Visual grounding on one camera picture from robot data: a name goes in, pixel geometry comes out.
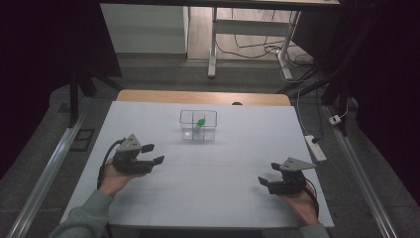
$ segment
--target white table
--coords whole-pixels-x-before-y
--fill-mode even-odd
[[[217,111],[216,140],[182,140],[182,109]],[[142,144],[156,144],[140,160],[161,155],[165,159],[150,175],[130,181],[117,194],[110,208],[111,225],[255,229],[302,225],[258,181],[280,180],[272,162],[281,164],[288,157],[311,162],[293,107],[118,101],[109,110],[62,220],[96,188],[108,148],[133,133]],[[334,226],[315,171],[304,174],[317,187],[320,221]]]

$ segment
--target person's hand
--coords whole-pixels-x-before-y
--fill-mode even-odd
[[[309,183],[306,183],[306,187],[314,193],[314,189]],[[318,218],[315,212],[315,206],[312,198],[305,192],[301,191],[300,193],[293,195],[279,195],[291,208],[293,211],[305,222],[306,225],[316,225],[319,224]]]
[[[99,190],[101,190],[107,195],[114,197],[115,194],[117,194],[118,191],[123,189],[124,186],[126,186],[127,182],[129,182],[131,179],[140,178],[144,175],[121,174],[112,165],[112,160],[113,159],[109,159],[106,162],[104,176]]]

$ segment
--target transparent container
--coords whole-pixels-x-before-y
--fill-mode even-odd
[[[214,141],[216,138],[216,111],[181,110],[179,123],[184,140]]]

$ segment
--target electrical outlet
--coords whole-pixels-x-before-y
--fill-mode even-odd
[[[313,143],[312,140],[314,139],[313,136],[305,136],[306,144],[308,144],[309,149],[312,152],[312,155],[315,157],[315,160],[317,162],[324,162],[327,160],[324,153],[321,150],[321,147],[319,147],[318,143]]]

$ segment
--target gray sleeve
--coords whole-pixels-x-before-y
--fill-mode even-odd
[[[300,232],[305,238],[329,238],[330,237],[323,224],[304,226],[300,228]]]
[[[106,223],[108,211],[114,198],[100,190],[94,190],[82,206],[74,207],[49,237],[100,237]]]

